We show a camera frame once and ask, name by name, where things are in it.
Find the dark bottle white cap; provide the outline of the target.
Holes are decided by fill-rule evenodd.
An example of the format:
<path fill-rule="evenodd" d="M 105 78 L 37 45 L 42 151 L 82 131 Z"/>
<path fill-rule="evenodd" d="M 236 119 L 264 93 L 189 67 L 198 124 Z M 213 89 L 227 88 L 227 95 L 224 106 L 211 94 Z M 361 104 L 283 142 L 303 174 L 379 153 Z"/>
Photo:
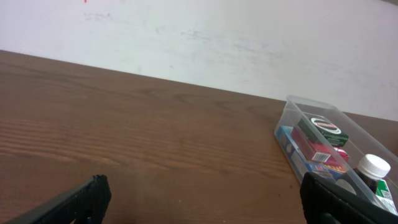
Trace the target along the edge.
<path fill-rule="evenodd" d="M 374 154 L 366 154 L 358 162 L 354 171 L 375 194 L 379 181 L 389 173 L 390 169 L 389 163 L 381 157 Z"/>

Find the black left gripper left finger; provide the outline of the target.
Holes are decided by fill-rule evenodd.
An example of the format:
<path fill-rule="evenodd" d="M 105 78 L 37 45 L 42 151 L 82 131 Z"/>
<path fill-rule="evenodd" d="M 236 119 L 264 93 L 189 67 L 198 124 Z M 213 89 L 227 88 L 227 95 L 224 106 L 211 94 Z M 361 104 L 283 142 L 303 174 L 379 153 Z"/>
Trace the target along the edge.
<path fill-rule="evenodd" d="M 8 224 L 101 224 L 110 200 L 107 176 L 94 175 L 84 184 L 9 220 Z"/>

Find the red medicine box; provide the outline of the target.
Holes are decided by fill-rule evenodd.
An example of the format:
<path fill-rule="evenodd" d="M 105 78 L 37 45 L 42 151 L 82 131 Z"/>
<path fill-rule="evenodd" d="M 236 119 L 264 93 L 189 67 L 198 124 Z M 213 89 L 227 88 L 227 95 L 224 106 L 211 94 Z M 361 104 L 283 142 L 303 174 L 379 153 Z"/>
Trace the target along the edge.
<path fill-rule="evenodd" d="M 320 142 L 320 144 L 311 142 L 298 126 L 293 128 L 292 138 L 308 161 L 321 162 L 333 166 L 338 165 L 338 161 L 334 156 L 331 155 L 330 150 L 325 144 L 322 142 Z M 349 155 L 343 150 L 343 147 L 332 146 L 332 148 L 345 161 L 349 159 Z"/>

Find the blue Kool Fever box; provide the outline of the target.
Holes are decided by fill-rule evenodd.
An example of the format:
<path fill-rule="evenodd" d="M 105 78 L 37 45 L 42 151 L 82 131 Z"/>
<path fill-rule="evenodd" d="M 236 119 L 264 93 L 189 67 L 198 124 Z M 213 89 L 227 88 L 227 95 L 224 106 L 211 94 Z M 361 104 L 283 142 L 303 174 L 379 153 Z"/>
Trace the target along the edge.
<path fill-rule="evenodd" d="M 337 178 L 346 172 L 341 166 L 331 166 L 306 160 L 291 136 L 292 131 L 293 127 L 279 126 L 275 132 L 275 137 L 299 182 L 302 182 L 307 172 L 314 172 L 326 178 L 326 180 L 335 183 Z"/>

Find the green round tin box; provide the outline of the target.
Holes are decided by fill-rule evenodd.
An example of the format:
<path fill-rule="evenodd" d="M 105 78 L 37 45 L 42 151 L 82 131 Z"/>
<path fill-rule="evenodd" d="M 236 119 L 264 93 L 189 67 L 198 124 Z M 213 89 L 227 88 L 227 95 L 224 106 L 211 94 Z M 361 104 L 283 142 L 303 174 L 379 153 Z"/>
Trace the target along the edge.
<path fill-rule="evenodd" d="M 307 124 L 302 118 L 298 122 L 298 127 L 311 142 L 320 144 L 319 137 L 316 136 L 311 127 L 314 127 L 332 146 L 343 147 L 349 140 L 349 136 L 346 133 L 326 118 L 308 116 L 308 119 L 311 125 Z"/>

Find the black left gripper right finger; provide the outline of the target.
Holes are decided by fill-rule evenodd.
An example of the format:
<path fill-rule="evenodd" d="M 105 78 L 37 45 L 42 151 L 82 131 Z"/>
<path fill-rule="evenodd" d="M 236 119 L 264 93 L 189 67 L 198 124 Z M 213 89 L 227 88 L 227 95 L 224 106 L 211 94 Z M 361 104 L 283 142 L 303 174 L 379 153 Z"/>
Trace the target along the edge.
<path fill-rule="evenodd" d="M 397 215 L 359 198 L 313 172 L 304 175 L 300 197 L 308 224 L 397 223 Z"/>

